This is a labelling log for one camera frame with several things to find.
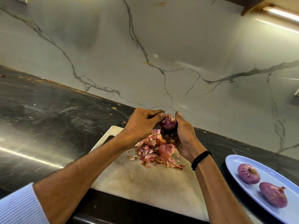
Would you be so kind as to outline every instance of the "cutting board handle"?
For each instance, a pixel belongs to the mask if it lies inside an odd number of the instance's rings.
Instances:
[[[96,148],[100,147],[104,142],[107,140],[109,136],[116,136],[120,132],[122,132],[123,128],[118,126],[111,126],[109,130],[101,137],[101,139],[95,144],[91,151],[95,150]]]

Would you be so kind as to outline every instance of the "food debris on countertop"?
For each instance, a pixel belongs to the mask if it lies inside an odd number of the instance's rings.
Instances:
[[[133,161],[137,156],[141,160],[141,165],[151,168],[148,163],[164,164],[166,167],[184,169],[185,164],[178,165],[171,156],[174,154],[175,146],[167,144],[162,138],[160,130],[154,129],[151,134],[144,140],[138,142],[135,147],[135,156],[128,156],[129,160]]]

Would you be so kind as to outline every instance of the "light blue sleeve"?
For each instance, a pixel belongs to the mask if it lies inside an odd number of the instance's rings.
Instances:
[[[0,224],[49,224],[33,183],[0,200]]]

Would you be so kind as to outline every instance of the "black countertop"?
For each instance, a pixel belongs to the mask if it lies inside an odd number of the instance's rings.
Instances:
[[[112,125],[124,127],[134,108],[0,66],[0,195],[37,182],[87,154]],[[252,200],[228,172],[238,154],[276,170],[299,185],[299,161],[195,128],[241,203],[264,223],[281,223]],[[151,209],[151,218],[141,211]],[[90,189],[69,223],[162,223],[161,216],[206,223]]]

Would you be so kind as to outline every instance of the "black wristband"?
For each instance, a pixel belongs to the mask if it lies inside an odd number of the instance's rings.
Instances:
[[[202,154],[200,154],[198,157],[196,157],[193,160],[193,163],[191,165],[192,170],[195,170],[195,168],[197,167],[197,164],[199,164],[204,158],[206,158],[208,155],[212,155],[211,151],[204,151]]]

